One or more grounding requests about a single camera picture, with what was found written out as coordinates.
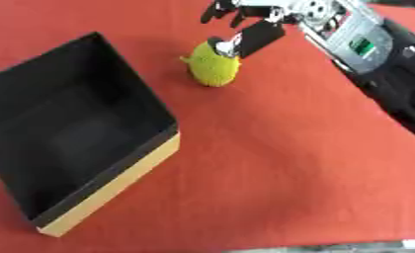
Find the red table surface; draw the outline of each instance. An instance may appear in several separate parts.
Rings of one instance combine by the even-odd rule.
[[[415,136],[295,28],[226,88],[180,55],[228,20],[207,0],[0,0],[0,70],[102,32],[177,116],[181,151],[66,236],[39,235],[0,182],[0,252],[217,252],[415,238]],[[378,8],[415,32],[415,10]]]

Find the yellow fuzzy ball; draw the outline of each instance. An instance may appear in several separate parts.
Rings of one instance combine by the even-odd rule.
[[[238,56],[220,56],[207,42],[197,46],[191,57],[181,59],[188,63],[189,69],[200,83],[210,87],[222,87],[233,81],[240,66]]]

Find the box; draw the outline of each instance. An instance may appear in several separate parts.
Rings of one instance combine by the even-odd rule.
[[[0,73],[0,178],[41,233],[64,234],[179,140],[174,117],[99,34]]]

